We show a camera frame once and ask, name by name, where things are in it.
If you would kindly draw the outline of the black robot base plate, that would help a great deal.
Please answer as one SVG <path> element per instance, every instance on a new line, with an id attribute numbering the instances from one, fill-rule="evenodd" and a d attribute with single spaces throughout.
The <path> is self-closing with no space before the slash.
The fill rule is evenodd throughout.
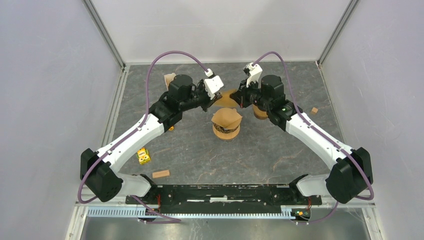
<path id="1" fill-rule="evenodd" d="M 288 184 L 153 185 L 140 200 L 161 214 L 277 214 L 281 206 L 319 206 Z"/>

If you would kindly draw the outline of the brown paper coffee filter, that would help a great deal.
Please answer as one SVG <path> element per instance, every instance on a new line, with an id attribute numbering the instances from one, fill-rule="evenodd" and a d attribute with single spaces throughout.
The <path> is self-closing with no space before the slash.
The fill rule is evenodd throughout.
<path id="1" fill-rule="evenodd" d="M 220 108 L 215 112 L 211 121 L 227 130 L 232 130 L 238 127 L 242 121 L 242 116 L 235 108 Z"/>

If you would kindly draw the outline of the wooden dripper ring holder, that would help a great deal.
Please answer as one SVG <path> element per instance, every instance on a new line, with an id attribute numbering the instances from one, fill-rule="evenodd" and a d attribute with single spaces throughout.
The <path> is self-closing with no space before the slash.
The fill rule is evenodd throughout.
<path id="1" fill-rule="evenodd" d="M 262 111 L 260 110 L 257 106 L 253 105 L 252 106 L 253 109 L 253 114 L 254 116 L 259 119 L 259 120 L 265 120 L 268 118 L 268 114 L 266 111 Z"/>

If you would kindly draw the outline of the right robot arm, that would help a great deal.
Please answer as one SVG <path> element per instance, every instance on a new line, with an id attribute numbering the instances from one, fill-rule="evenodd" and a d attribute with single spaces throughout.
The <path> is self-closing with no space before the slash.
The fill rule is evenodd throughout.
<path id="1" fill-rule="evenodd" d="M 293 203 L 302 204 L 310 196 L 321 195 L 346 204 L 353 198 L 360 199 L 364 190 L 369 190 L 367 199 L 373 199 L 370 153 L 363 147 L 354 149 L 342 143 L 315 124 L 286 98 L 281 77 L 266 75 L 261 83 L 245 79 L 229 97 L 241 108 L 253 105 L 266 112 L 271 123 L 304 143 L 329 168 L 329 174 L 306 174 L 292 181 L 294 187 L 288 196 Z"/>

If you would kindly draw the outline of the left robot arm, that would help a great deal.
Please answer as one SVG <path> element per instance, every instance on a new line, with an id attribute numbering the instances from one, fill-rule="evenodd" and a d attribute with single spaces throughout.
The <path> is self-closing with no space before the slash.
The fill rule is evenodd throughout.
<path id="1" fill-rule="evenodd" d="M 80 157 L 80 178 L 95 198 L 108 202 L 119 193 L 138 196 L 145 204 L 153 203 L 157 190 L 146 177 L 120 173 L 122 166 L 136 151 L 178 123 L 183 112 L 213 105 L 222 96 L 224 86 L 216 75 L 194 84 L 190 76 L 176 75 L 164 92 L 136 124 L 111 143 Z"/>

